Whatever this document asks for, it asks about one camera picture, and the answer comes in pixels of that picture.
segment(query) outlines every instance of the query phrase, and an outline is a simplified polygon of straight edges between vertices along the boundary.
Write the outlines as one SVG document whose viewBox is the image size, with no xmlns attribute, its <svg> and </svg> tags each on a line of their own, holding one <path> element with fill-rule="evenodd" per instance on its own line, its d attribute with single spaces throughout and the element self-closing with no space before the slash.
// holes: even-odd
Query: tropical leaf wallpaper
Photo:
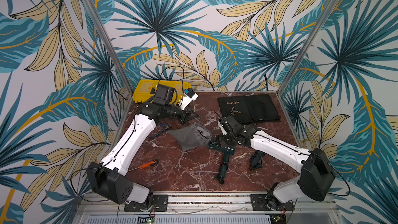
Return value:
<svg viewBox="0 0 398 224">
<path fill-rule="evenodd" d="M 344 1 L 294 71 L 283 104 L 301 145 L 324 150 L 349 182 L 351 194 L 335 197 L 345 223 L 394 224 L 398 0 Z M 333 192 L 346 194 L 337 179 Z"/>
<path fill-rule="evenodd" d="M 326 1 L 113 0 L 98 12 L 133 88 L 165 79 L 164 63 L 199 90 L 264 90 L 265 78 L 276 90 Z"/>
<path fill-rule="evenodd" d="M 112 0 L 95 1 L 103 22 Z M 127 99 L 80 0 L 0 7 L 0 223 L 71 223 Z"/>
</svg>

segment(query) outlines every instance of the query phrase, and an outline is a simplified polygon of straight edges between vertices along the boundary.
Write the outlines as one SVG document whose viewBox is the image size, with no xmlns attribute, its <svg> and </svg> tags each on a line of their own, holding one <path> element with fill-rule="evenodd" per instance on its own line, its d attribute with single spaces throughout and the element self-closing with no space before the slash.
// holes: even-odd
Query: gray cloth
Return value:
<svg viewBox="0 0 398 224">
<path fill-rule="evenodd" d="M 183 152 L 195 147 L 206 147 L 211 140 L 211 132 L 198 123 L 167 132 L 176 138 Z"/>
</svg>

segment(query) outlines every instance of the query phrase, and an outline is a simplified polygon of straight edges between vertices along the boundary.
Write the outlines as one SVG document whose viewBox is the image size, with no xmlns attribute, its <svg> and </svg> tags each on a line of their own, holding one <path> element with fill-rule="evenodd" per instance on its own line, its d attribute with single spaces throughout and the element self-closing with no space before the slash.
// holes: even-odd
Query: black bracket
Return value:
<svg viewBox="0 0 398 224">
<path fill-rule="evenodd" d="M 153 195 L 153 203 L 152 206 L 155 206 L 155 212 L 166 212 L 167 211 L 167 204 L 168 204 L 168 195 Z M 139 211 L 150 211 L 153 210 L 152 206 L 145 210 L 143 209 L 142 203 L 138 202 L 126 202 L 125 204 L 125 212 L 139 212 Z"/>
<path fill-rule="evenodd" d="M 267 194 L 252 194 L 250 195 L 250 200 L 253 211 L 270 211 L 270 209 L 267 208 Z M 283 206 L 286 207 L 286 211 L 293 210 L 292 201 L 283 203 Z"/>
</svg>

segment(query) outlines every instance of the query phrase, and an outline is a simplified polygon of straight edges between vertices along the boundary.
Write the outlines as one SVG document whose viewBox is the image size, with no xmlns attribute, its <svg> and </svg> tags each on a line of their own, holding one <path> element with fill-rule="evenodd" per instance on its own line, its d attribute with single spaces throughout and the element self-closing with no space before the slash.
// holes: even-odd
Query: blue pliers handle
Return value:
<svg viewBox="0 0 398 224">
<path fill-rule="evenodd" d="M 166 132 L 167 130 L 170 129 L 170 126 L 168 126 L 168 125 L 161 124 L 161 123 L 159 123 L 159 125 L 161 127 L 163 127 L 163 129 L 160 132 L 158 132 L 158 133 L 156 133 L 156 134 L 154 134 L 152 136 L 149 136 L 149 138 L 156 138 L 156 137 L 160 136 L 163 132 Z"/>
</svg>

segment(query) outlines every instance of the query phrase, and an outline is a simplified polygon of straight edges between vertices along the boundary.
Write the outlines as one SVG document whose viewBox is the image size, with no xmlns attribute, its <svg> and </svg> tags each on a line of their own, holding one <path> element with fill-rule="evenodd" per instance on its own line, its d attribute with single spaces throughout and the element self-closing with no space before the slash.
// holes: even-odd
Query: black pouch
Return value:
<svg viewBox="0 0 398 224">
<path fill-rule="evenodd" d="M 253 122 L 280 122 L 281 117 L 268 94 L 246 97 L 246 102 Z"/>
<path fill-rule="evenodd" d="M 240 124 L 279 122 L 279 116 L 268 94 L 217 98 L 223 117 L 233 116 Z"/>
<path fill-rule="evenodd" d="M 246 96 L 217 98 L 223 117 L 234 116 L 240 124 L 252 123 L 253 119 L 246 102 Z"/>
</svg>

